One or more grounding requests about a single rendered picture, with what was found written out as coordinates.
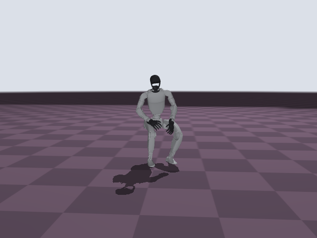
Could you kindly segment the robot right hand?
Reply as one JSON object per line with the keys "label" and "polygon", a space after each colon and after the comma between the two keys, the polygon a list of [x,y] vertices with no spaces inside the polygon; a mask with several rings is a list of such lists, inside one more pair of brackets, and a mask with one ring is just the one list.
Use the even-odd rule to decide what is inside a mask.
{"label": "robot right hand", "polygon": [[[159,122],[159,123],[158,123],[158,122]],[[150,119],[149,122],[147,122],[147,123],[150,124],[150,125],[153,126],[153,127],[155,126],[156,128],[158,128],[158,127],[161,128],[160,126],[162,126],[162,125],[160,124],[161,122],[160,122],[159,120],[152,120],[152,119]],[[158,127],[157,127],[156,125],[157,125]],[[159,125],[160,125],[160,126],[159,126]],[[155,127],[154,127],[154,128],[155,128]],[[156,128],[155,128],[155,129],[156,129]],[[159,129],[159,128],[158,128],[158,129]],[[157,129],[156,129],[156,130],[157,130]]]}

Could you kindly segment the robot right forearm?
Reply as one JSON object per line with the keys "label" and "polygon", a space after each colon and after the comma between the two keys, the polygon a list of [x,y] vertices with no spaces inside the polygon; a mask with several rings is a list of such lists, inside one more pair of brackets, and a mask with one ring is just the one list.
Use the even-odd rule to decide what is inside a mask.
{"label": "robot right forearm", "polygon": [[149,122],[150,118],[140,108],[137,108],[136,112],[139,115],[139,117],[144,119],[145,122]]}

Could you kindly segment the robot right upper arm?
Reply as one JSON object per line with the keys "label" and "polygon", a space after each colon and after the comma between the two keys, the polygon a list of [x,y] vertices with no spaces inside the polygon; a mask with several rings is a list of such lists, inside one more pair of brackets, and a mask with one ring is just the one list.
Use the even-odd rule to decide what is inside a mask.
{"label": "robot right upper arm", "polygon": [[[137,105],[137,108],[140,108],[143,106],[144,102],[145,102],[145,99],[147,98],[148,96],[148,92],[145,92],[145,93],[142,93],[141,96],[140,96],[140,99],[138,101],[138,105]],[[136,109],[137,109],[136,108]],[[142,110],[142,109],[141,109]],[[143,110],[142,110],[143,111]]]}

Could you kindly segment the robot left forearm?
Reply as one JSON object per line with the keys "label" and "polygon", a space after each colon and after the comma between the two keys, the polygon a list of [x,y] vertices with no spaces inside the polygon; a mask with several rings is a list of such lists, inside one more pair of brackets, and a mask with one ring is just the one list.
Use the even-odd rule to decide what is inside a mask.
{"label": "robot left forearm", "polygon": [[171,115],[169,119],[172,119],[172,121],[174,122],[176,114],[177,114],[177,106],[174,105],[174,109],[171,111]]}

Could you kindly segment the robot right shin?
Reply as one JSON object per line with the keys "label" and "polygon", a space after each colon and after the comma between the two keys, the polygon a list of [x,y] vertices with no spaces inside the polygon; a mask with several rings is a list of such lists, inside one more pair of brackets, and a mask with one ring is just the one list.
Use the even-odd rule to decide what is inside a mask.
{"label": "robot right shin", "polygon": [[153,155],[153,151],[155,147],[155,139],[154,139],[154,136],[151,136],[150,132],[148,132],[147,146],[148,146],[148,160],[150,159],[152,160],[152,155]]}

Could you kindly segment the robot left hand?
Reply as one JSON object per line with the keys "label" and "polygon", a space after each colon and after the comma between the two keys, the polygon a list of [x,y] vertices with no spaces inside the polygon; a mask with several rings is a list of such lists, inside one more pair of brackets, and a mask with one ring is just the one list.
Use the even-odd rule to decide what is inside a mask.
{"label": "robot left hand", "polygon": [[[170,132],[170,133],[169,133],[169,132],[168,132],[168,133],[169,133],[169,134],[173,134],[173,131],[174,131],[174,122],[172,121],[172,119],[169,119],[169,124],[168,124],[166,127],[168,127],[168,126],[169,126],[168,130],[169,130],[169,132]],[[167,131],[168,131],[168,130],[167,130]],[[167,132],[167,131],[166,131],[166,132]]]}

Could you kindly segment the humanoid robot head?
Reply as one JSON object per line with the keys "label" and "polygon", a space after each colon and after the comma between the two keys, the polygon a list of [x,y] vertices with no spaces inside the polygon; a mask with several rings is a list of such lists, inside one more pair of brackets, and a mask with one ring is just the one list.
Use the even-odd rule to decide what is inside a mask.
{"label": "humanoid robot head", "polygon": [[[155,83],[159,83],[159,86],[152,86],[152,89],[154,90],[154,91],[152,91],[152,92],[154,92],[154,93],[157,93],[157,92],[159,92],[160,91],[160,89],[159,89],[159,87],[160,87],[160,78],[159,78],[159,76],[157,76],[157,75],[152,75],[151,77],[150,77],[150,82],[151,82],[151,86],[152,86],[152,84],[155,84]],[[151,89],[151,90],[152,90]],[[159,89],[159,90],[158,90]]]}

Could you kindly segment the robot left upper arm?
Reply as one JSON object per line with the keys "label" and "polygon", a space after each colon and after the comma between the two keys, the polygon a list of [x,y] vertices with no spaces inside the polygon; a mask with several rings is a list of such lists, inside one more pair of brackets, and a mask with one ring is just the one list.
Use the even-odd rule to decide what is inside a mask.
{"label": "robot left upper arm", "polygon": [[165,95],[168,97],[168,100],[171,104],[170,110],[172,111],[174,109],[174,105],[176,105],[174,97],[169,90],[164,90],[164,92],[165,92]]}

